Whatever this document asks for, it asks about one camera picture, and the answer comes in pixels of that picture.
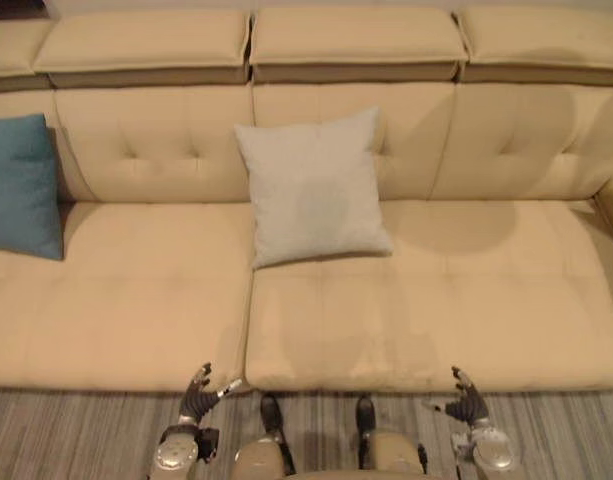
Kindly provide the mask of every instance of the sofa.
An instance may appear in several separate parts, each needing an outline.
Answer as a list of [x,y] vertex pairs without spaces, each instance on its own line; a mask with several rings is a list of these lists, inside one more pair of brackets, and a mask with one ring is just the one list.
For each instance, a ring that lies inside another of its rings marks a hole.
[[[379,107],[392,255],[259,269],[233,126]],[[64,259],[0,249],[0,386],[613,388],[613,15],[560,7],[0,21],[42,113]]]

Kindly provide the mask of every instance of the sofa stitching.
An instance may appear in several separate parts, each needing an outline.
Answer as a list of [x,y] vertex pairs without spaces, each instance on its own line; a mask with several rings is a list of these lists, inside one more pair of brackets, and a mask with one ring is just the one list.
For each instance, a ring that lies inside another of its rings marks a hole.
[[455,123],[455,110],[457,108],[457,96],[459,93],[459,88],[460,85],[455,85],[452,84],[452,92],[451,92],[451,105],[450,105],[450,114],[448,117],[448,125],[446,125],[446,135],[444,137],[444,142],[442,144],[442,148],[439,154],[439,159],[437,161],[437,166],[435,167],[435,172],[433,174],[433,180],[430,186],[430,189],[428,190],[428,193],[426,194],[426,198],[425,200],[430,200],[431,198],[433,198],[433,195],[435,194],[435,188],[437,187],[437,180],[439,179],[440,176],[440,172],[442,170],[442,167],[444,165],[444,161],[446,159],[446,151],[448,150],[448,143],[449,140],[452,136],[452,131],[453,131],[453,125]]
[[253,126],[255,127],[259,127],[258,123],[257,123],[257,111],[255,109],[255,91],[258,90],[259,86],[255,86],[253,87],[251,83],[249,83],[248,85],[248,90],[249,90],[249,95],[248,98],[250,100],[250,113],[251,113],[251,120],[253,121]]
[[545,203],[544,201],[541,201],[541,200],[538,201],[537,204],[539,205],[538,211],[542,213],[542,215],[546,219],[548,226],[551,229],[551,232],[553,232],[553,234],[557,238],[557,247],[558,247],[558,250],[562,254],[562,276],[571,277],[573,276],[574,269],[572,269],[570,265],[570,260],[569,260],[570,252],[566,248],[566,242],[564,241],[561,235],[561,232],[557,226],[557,221],[551,215],[550,208],[548,208],[548,205],[550,204]]
[[526,90],[524,89],[515,89],[514,105],[512,108],[512,112],[514,112],[514,117],[512,119],[511,128],[508,132],[508,139],[501,145],[499,152],[497,152],[497,158],[499,159],[502,155],[512,154],[513,143],[516,141],[517,132],[520,129],[520,122],[523,118],[523,108],[524,104],[529,104],[528,99],[526,98]]
[[241,352],[241,358],[237,358],[237,366],[241,365],[241,374],[243,379],[248,379],[248,375],[246,372],[246,366],[248,365],[248,344],[250,340],[250,323],[252,319],[252,307],[253,307],[253,291],[255,288],[255,272],[252,270],[249,273],[249,281],[247,295],[244,299],[244,318],[243,318],[243,328],[242,328],[242,336],[239,339],[240,349],[238,352]]
[[183,123],[186,127],[186,134],[188,136],[188,155],[191,157],[191,160],[193,160],[195,175],[197,178],[199,178],[199,162],[201,159],[201,154],[199,147],[195,144],[195,138],[191,128],[190,103],[190,92],[188,90],[183,90],[182,111],[184,115]]

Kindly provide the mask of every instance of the gray striped carpet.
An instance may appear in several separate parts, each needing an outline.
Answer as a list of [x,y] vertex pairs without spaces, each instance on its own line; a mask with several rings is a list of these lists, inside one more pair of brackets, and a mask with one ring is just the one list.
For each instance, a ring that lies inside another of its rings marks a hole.
[[[0,390],[0,479],[143,479],[179,396]],[[227,479],[239,446],[262,433],[260,395],[224,400],[204,421],[221,429],[217,459],[197,479]],[[375,395],[378,426],[425,444],[429,473],[455,479],[456,422],[422,399]],[[493,418],[519,445],[531,479],[613,480],[613,392],[487,396]],[[355,465],[354,406],[345,394],[280,397],[299,471]],[[463,480],[474,480],[472,468]]]

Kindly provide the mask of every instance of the sofa cushion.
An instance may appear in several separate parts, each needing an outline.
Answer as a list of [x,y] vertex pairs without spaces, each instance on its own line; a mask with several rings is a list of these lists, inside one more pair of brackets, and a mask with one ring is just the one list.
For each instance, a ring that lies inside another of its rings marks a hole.
[[613,88],[457,85],[432,199],[593,196],[613,174]]
[[0,119],[0,248],[61,260],[56,163],[43,114]]
[[390,253],[371,155],[379,109],[321,124],[235,126],[255,209],[253,268]]
[[52,25],[50,20],[0,20],[0,91],[50,88],[48,77],[35,74],[32,65]]
[[246,376],[264,390],[613,386],[613,235],[592,201],[382,205],[387,258],[255,272]]
[[472,5],[457,18],[465,81],[613,85],[613,12]]
[[428,198],[451,121],[451,83],[256,85],[255,124],[318,123],[379,107],[373,145],[382,199]]
[[248,29],[248,14],[237,10],[66,17],[34,68],[58,87],[246,83]]
[[104,202],[248,200],[233,125],[251,125],[250,88],[57,90],[82,176]]
[[466,58],[450,15],[406,6],[262,8],[255,82],[450,80]]
[[63,262],[0,251],[0,385],[183,390],[242,374],[249,205],[78,203]]

